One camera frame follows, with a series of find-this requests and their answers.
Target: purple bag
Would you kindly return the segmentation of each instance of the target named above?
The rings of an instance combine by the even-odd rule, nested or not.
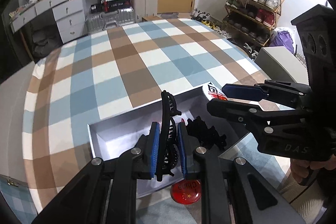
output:
[[[278,32],[278,35],[273,37],[269,47],[285,46],[291,53],[294,53],[293,40],[289,32]]]

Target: red sneaker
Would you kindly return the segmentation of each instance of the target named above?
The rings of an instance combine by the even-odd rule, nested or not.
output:
[[[257,16],[255,17],[256,20],[258,20],[259,22],[263,22],[264,18],[265,18],[265,10],[263,9],[259,9]]]
[[[265,18],[263,24],[268,28],[272,27],[275,21],[275,16],[272,12],[265,11]]]

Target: human hand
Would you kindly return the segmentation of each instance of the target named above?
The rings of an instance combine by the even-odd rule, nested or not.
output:
[[[302,182],[309,174],[308,167],[312,170],[325,168],[327,170],[336,169],[336,156],[332,155],[327,161],[308,161],[291,159],[291,171],[293,178],[298,182]]]

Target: silver suitcase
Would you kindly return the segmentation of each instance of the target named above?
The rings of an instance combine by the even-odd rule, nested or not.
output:
[[[132,7],[118,9],[110,13],[102,12],[93,15],[90,14],[86,18],[86,26],[89,34],[132,23],[135,23],[135,15]]]

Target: red badge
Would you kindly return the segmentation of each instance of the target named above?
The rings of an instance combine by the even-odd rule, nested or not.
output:
[[[201,197],[201,184],[198,180],[182,180],[170,188],[170,195],[180,204],[193,204]]]

